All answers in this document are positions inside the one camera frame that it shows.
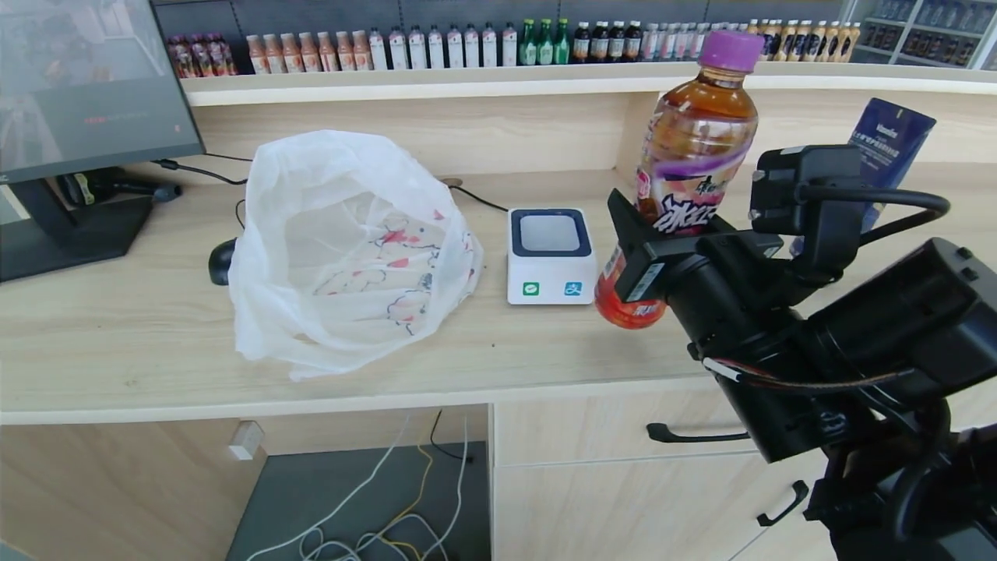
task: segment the white plastic bag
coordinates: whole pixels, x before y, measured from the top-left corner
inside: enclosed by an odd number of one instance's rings
[[[316,131],[259,147],[229,294],[235,348],[300,379],[434,333],[483,251],[450,191],[384,137]]]

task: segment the purple bottle cap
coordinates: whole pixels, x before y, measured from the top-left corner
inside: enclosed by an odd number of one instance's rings
[[[729,30],[712,31],[703,42],[699,65],[748,74],[755,71],[755,63],[758,62],[763,45],[765,38],[761,35]]]

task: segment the black mouse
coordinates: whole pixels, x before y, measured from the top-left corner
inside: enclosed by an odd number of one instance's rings
[[[235,238],[218,244],[207,258],[207,274],[211,282],[219,286],[228,285],[228,267],[232,265],[232,254],[235,253]]]

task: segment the countertop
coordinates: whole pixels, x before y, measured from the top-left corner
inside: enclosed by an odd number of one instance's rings
[[[730,188],[721,215],[747,226],[750,173]],[[997,164],[915,165],[904,187],[948,197],[941,221],[862,249],[838,284],[807,312],[914,249],[929,236],[970,247],[997,264]],[[468,190],[505,206],[585,210],[602,263],[615,237],[605,198],[613,172],[463,177]],[[0,422],[45,424],[246,417],[333,410],[597,395],[713,383],[687,355],[666,314],[627,331],[591,306],[505,302],[502,213],[461,194],[486,251],[477,291],[427,339],[352,373],[302,382],[289,365],[234,351],[227,288],[207,277],[207,255],[239,234],[242,188],[191,188],[158,206],[124,258],[0,286]],[[889,207],[882,220],[906,214]]]

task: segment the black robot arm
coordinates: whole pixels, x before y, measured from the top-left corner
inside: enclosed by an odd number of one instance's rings
[[[868,202],[923,211],[863,234]],[[700,235],[665,237],[619,192],[608,205],[626,258],[620,298],[668,303],[768,461],[828,455],[807,515],[829,529],[839,559],[864,559],[862,548],[876,559],[997,558],[994,511],[951,511],[972,489],[997,489],[997,429],[959,440],[945,403],[997,374],[997,276],[931,239],[810,318],[792,309],[838,281],[859,247],[941,217],[947,201],[863,186],[857,149],[840,145],[764,154],[750,231],[715,218]],[[805,236],[794,259],[772,258],[778,235]],[[991,549],[917,557],[940,551],[924,540]]]

